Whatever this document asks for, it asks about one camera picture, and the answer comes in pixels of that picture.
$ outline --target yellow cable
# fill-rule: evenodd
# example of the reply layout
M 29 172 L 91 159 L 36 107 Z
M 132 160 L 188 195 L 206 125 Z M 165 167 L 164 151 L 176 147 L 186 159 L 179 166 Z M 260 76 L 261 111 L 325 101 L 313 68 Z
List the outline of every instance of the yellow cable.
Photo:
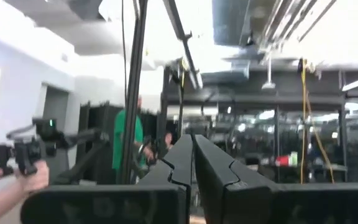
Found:
M 307 104 L 308 104 L 308 110 L 309 110 L 309 114 L 311 114 L 311 106 L 310 106 L 310 100 L 309 100 L 309 97 L 306 98 L 307 99 Z M 314 130 L 316 130 L 316 127 L 314 125 L 314 121 L 313 119 L 311 119 L 311 125 L 313 127 Z M 331 166 L 331 162 L 329 161 L 329 158 L 327 156 L 327 153 L 326 151 L 324 150 L 324 147 L 323 147 L 323 144 L 321 143 L 321 140 L 320 140 L 320 136 L 317 132 L 315 132 L 315 135 L 316 135 L 316 140 L 317 140 L 317 143 L 318 143 L 318 147 L 323 155 L 323 158 L 324 158 L 324 161 L 325 163 L 328 165 L 329 167 L 329 173 L 331 174 L 331 182 L 333 184 L 335 184 L 335 178 L 334 178 L 334 171 L 333 171 L 333 167 Z
M 302 131 L 302 157 L 301 157 L 301 184 L 303 184 L 303 164 L 305 163 L 305 139 L 306 139 L 306 63 L 302 59 L 302 103 L 303 103 L 303 131 Z
M 307 104 L 309 116 L 311 118 L 311 125 L 312 125 L 313 129 L 316 130 L 316 126 L 314 125 L 314 120 L 312 117 L 309 95 L 306 92 L 307 91 L 307 89 L 306 89 L 306 60 L 302 60 L 301 77 L 302 77 L 302 90 L 303 90 L 303 121 L 306 122 L 306 104 Z M 331 166 L 331 162 L 329 161 L 326 151 L 324 150 L 324 147 L 323 147 L 323 144 L 321 143 L 320 136 L 319 136 L 318 132 L 315 132 L 315 135 L 316 135 L 318 147 L 323 155 L 324 161 L 329 167 L 329 172 L 331 174 L 331 182 L 334 184 L 335 179 L 334 179 L 333 167 Z M 306 128 L 303 127 L 302 158 L 301 158 L 301 184 L 303 184 L 303 164 L 305 163 L 305 138 L 306 138 Z
M 185 86 L 185 72 L 181 73 L 181 87 L 183 88 Z

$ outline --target black cable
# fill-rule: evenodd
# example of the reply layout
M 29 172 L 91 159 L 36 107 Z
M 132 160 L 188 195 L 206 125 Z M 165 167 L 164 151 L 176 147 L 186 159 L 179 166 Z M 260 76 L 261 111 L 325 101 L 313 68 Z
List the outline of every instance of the black cable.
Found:
M 124 30 L 124 0 L 121 0 L 121 24 L 122 24 L 122 48 L 124 54 L 124 99 L 125 99 L 125 107 L 127 107 L 127 54 L 125 48 L 125 30 Z

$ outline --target camera rig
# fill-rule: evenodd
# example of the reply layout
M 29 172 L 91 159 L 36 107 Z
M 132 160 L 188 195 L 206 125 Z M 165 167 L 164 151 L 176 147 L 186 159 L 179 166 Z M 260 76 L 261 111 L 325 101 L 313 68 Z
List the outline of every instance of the camera rig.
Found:
M 20 136 L 35 127 L 36 135 Z M 93 164 L 100 149 L 109 146 L 109 137 L 98 129 L 89 129 L 78 134 L 64 134 L 56 128 L 56 119 L 33 118 L 30 126 L 15 129 L 6 135 L 12 140 L 13 146 L 0 144 L 0 169 L 2 176 L 13 174 L 14 170 L 7 162 L 15 158 L 22 175 L 31 175 L 37 172 L 34 163 L 45 158 L 54 157 L 57 150 L 69 150 L 77 144 L 93 142 L 94 148 L 90 150 L 70 170 L 61 173 L 53 184 L 70 184 L 79 179 L 82 173 Z

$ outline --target metal beam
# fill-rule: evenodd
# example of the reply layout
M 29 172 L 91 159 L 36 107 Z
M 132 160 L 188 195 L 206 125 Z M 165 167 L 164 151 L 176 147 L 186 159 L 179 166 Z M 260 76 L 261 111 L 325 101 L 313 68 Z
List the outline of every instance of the metal beam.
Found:
M 200 94 L 185 94 L 184 104 L 196 104 L 201 105 L 206 97 Z M 257 94 L 247 94 L 247 95 L 236 95 L 234 97 L 237 103 L 257 103 L 257 104 L 297 104 L 302 103 L 303 98 L 301 95 L 257 95 Z M 168 95 L 168 100 L 171 104 L 177 104 L 178 95 Z M 219 94 L 213 97 L 210 102 L 219 102 L 220 103 L 232 103 L 232 96 L 230 94 Z M 321 104 L 321 105 L 341 105 L 344 101 L 342 96 L 337 95 L 310 95 L 310 102 L 312 104 Z
M 135 121 L 137 112 L 137 100 L 139 95 L 140 71 L 142 67 L 144 31 L 146 24 L 147 1 L 140 1 L 140 17 L 135 21 L 134 39 L 131 53 L 131 71 L 129 73 L 127 108 L 125 117 L 125 129 L 122 146 L 120 184 L 130 184 L 132 165 L 132 146 L 135 137 Z
M 185 49 L 185 55 L 190 68 L 190 80 L 193 84 L 193 88 L 202 88 L 202 84 L 199 83 L 201 82 L 200 78 L 197 79 L 198 71 L 194 66 L 193 58 L 190 54 L 190 49 L 188 46 L 188 39 L 191 38 L 191 34 L 186 35 L 185 31 L 183 30 L 183 25 L 180 20 L 175 0 L 163 0 L 163 3 L 165 5 L 165 9 L 167 10 L 168 17 L 171 20 L 173 30 L 175 31 L 177 38 L 183 43 L 183 48 Z

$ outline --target hand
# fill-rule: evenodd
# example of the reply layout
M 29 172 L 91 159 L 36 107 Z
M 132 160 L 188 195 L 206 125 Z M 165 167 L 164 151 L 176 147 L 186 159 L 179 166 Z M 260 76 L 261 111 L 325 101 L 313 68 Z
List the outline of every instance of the hand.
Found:
M 154 159 L 154 153 L 149 147 L 144 147 L 143 153 L 148 161 Z
M 28 177 L 23 176 L 19 170 L 15 170 L 15 176 L 21 183 L 25 192 L 31 192 L 45 188 L 49 184 L 49 168 L 45 161 L 37 161 L 34 163 L 37 173 Z M 0 179 L 2 178 L 2 170 L 0 169 Z

